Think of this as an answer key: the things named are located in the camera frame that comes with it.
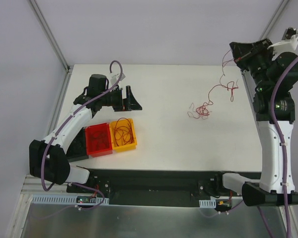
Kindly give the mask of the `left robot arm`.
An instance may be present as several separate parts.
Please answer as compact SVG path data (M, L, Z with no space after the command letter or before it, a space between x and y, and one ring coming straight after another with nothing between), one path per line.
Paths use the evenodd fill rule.
M142 110L129 85L125 88L126 97L123 97L123 88L118 82L112 87L108 84L105 75L91 75L88 86L75 98L66 118L44 139L30 143L29 170L32 176L58 185L77 183L85 193L94 190L95 181L89 177L89 170L69 163L66 153L70 144L102 107L112 107L115 112Z

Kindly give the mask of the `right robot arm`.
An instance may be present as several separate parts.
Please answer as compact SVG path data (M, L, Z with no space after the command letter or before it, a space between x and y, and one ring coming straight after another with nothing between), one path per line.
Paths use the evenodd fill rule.
M298 55L292 50L276 53L269 39L229 46L235 64L248 71L255 83L252 106L262 147L262 171L260 180L225 173L214 182L214 191L223 196L233 190L250 207L298 205L291 169L296 108L290 93L298 82Z

